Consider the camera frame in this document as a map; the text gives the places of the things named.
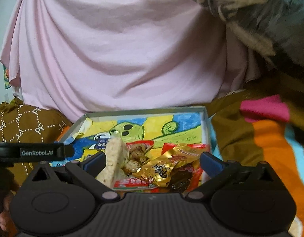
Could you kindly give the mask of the person's left hand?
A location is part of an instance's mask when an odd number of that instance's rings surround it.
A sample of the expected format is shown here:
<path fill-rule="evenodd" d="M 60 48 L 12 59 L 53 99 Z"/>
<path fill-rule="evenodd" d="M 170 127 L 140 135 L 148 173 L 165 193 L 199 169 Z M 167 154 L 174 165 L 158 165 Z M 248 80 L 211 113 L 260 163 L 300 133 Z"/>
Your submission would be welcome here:
<path fill-rule="evenodd" d="M 3 210 L 0 213 L 0 227 L 1 230 L 10 237 L 14 237 L 17 235 L 18 230 L 11 219 L 10 215 L 10 203 L 13 198 L 13 193 L 8 192 L 3 200 Z"/>

